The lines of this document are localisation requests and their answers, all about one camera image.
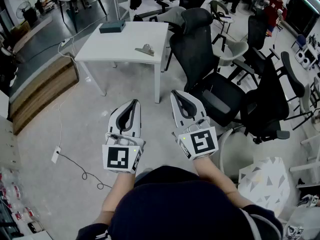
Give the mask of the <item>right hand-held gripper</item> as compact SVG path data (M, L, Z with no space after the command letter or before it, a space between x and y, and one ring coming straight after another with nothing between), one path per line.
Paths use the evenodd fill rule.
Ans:
M172 90L172 113L177 129L172 132L175 141L188 160L208 157L219 150L216 129L210 125L200 100L188 92Z

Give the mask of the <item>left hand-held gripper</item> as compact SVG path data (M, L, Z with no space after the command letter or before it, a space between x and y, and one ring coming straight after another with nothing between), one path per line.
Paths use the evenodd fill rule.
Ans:
M132 99L115 109L108 121L102 145L103 168L135 174L146 142L141 136L141 104Z

